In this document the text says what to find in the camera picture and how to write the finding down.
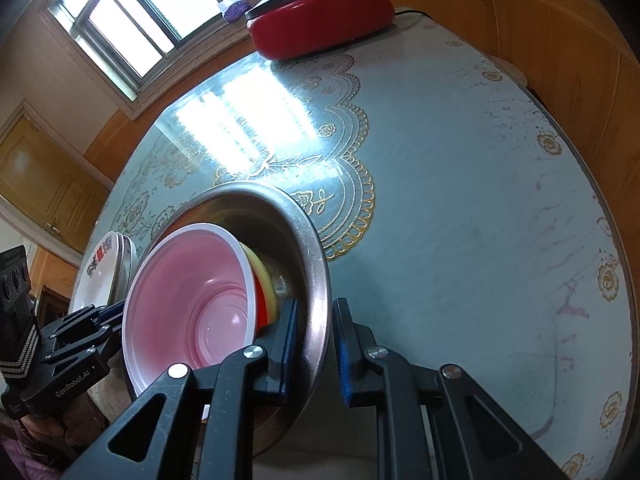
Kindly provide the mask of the left hand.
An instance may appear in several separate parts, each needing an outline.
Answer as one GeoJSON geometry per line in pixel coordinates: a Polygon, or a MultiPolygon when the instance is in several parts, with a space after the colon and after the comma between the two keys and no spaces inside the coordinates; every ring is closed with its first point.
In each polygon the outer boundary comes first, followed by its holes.
{"type": "Polygon", "coordinates": [[[110,426],[87,393],[73,400],[62,414],[51,418],[29,414],[21,418],[21,424],[36,441],[79,453],[84,452],[110,426]]]}

